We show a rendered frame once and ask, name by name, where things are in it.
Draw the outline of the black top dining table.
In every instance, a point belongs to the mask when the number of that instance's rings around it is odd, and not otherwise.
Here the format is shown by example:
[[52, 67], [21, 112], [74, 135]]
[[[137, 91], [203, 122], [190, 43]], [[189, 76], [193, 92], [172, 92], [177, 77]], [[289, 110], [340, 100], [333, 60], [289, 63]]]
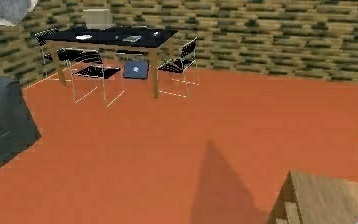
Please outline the black top dining table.
[[[154, 32], [159, 32], [159, 35], [153, 36]], [[76, 27], [47, 35], [44, 39], [53, 56], [56, 56], [56, 50], [62, 47], [137, 50], [147, 52], [147, 60], [151, 66], [149, 70], [149, 78], [152, 80], [154, 98], [157, 98], [159, 93], [156, 69], [161, 61], [161, 58], [158, 56], [158, 49], [160, 47], [167, 48], [169, 50], [169, 55], [173, 56], [173, 36], [176, 33], [177, 30], [175, 29], [142, 27], [112, 27], [106, 30], [91, 30], [83, 27]], [[92, 35], [92, 38], [87, 40], [75, 39], [76, 36], [85, 34]], [[128, 36], [142, 36], [142, 38], [134, 43], [123, 42], [122, 39]]]

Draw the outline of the blue laptop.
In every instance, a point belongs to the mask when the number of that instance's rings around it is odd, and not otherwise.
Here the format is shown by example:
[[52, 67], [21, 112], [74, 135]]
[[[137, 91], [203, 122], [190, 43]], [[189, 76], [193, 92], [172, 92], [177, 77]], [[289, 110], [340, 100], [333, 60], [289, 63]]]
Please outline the blue laptop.
[[124, 66], [124, 78], [147, 79], [149, 63], [147, 61], [127, 60]]

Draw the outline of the black metal frame chair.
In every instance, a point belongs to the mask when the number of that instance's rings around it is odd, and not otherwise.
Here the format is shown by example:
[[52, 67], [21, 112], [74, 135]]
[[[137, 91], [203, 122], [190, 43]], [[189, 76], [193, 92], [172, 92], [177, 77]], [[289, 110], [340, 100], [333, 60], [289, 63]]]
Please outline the black metal frame chair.
[[140, 56], [141, 60], [144, 60], [144, 57], [148, 54], [147, 52], [137, 51], [137, 50], [117, 50], [115, 52], [116, 55], [124, 55], [126, 57], [126, 61], [130, 60], [131, 56]]
[[[120, 80], [120, 91], [112, 98], [108, 99], [106, 81], [120, 74], [123, 69], [119, 67], [106, 66], [98, 50], [79, 49], [79, 48], [61, 48], [61, 57], [67, 62], [68, 71], [72, 82], [73, 101], [81, 102], [87, 96], [98, 89], [97, 81], [100, 80], [103, 88], [103, 100], [106, 107], [111, 106], [124, 93], [124, 82]], [[77, 96], [75, 83], [76, 77], [93, 79], [95, 86], [83, 96]]]
[[180, 55], [176, 58], [171, 58], [161, 65], [159, 65], [156, 69], [157, 72], [169, 72], [170, 74], [178, 75], [178, 78], [172, 78], [172, 81], [183, 84], [185, 86], [185, 92], [169, 92], [164, 89], [158, 88], [158, 92], [162, 94], [177, 96], [181, 98], [189, 97], [189, 85], [200, 85], [200, 75], [197, 75], [197, 81], [191, 82], [187, 80], [186, 72], [189, 68], [194, 66], [197, 68], [197, 60], [196, 60], [196, 46], [197, 46], [198, 38], [195, 37], [189, 42], [185, 43], [180, 51]]
[[44, 39], [44, 37], [47, 36], [47, 35], [55, 34], [58, 31], [59, 31], [58, 28], [53, 27], [53, 28], [50, 28], [50, 29], [47, 29], [47, 30], [39, 31], [39, 32], [34, 34], [34, 37], [35, 37], [36, 41], [38, 42], [38, 45], [40, 47], [40, 53], [41, 53], [42, 58], [43, 58], [43, 66], [44, 66], [43, 75], [45, 77], [48, 77], [48, 71], [46, 69], [47, 62], [52, 61], [53, 58], [52, 58], [52, 55], [50, 53], [46, 52], [46, 48], [45, 48], [46, 40]]

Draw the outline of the beige cardboard box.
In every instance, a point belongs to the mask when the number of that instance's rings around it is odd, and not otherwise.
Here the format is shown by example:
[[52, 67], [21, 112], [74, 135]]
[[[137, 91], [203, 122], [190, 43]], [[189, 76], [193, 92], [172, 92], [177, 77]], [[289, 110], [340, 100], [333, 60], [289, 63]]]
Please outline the beige cardboard box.
[[85, 9], [83, 18], [88, 29], [108, 29], [114, 26], [109, 9]]

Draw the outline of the pale grey round object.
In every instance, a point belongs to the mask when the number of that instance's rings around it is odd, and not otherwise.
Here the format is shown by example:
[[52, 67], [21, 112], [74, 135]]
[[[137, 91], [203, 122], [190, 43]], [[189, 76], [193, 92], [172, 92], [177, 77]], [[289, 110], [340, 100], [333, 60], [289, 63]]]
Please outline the pale grey round object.
[[39, 0], [0, 0], [0, 26], [16, 26]]

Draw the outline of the dark grey sofa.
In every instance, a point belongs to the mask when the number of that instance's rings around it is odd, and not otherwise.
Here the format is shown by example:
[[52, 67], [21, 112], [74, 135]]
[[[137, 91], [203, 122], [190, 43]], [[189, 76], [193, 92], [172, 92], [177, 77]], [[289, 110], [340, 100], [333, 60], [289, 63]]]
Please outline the dark grey sofa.
[[0, 76], [0, 168], [41, 137], [19, 80]]

